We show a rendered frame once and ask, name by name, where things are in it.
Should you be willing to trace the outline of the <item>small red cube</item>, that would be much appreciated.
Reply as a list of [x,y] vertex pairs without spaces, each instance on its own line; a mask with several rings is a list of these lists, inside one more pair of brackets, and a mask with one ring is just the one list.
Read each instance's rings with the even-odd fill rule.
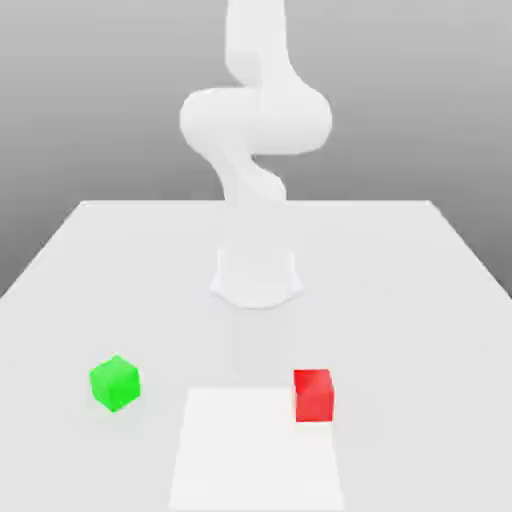
[[334,386],[328,369],[295,369],[295,416],[297,422],[331,422]]

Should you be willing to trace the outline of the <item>small green cube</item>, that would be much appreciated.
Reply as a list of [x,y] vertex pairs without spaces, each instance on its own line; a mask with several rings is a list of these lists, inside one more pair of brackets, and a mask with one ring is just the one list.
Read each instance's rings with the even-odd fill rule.
[[138,368],[120,355],[114,355],[89,372],[94,398],[111,412],[136,400],[141,393]]

